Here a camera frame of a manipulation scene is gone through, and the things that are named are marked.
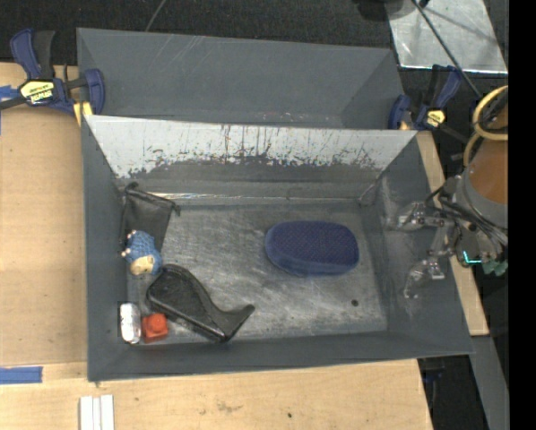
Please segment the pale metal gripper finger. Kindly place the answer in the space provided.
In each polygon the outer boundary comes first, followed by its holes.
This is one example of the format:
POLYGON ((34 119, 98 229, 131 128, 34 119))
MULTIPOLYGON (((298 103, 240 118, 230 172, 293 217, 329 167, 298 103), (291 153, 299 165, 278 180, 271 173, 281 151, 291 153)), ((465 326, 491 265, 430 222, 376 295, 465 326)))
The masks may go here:
POLYGON ((445 273, 437 259, 424 259, 416 262, 408 271, 403 295, 408 299, 416 299, 419 290, 433 281, 443 280, 445 273))
POLYGON ((385 214, 384 227, 392 231, 410 232, 425 227, 427 205, 423 201, 414 201, 396 206, 385 214))

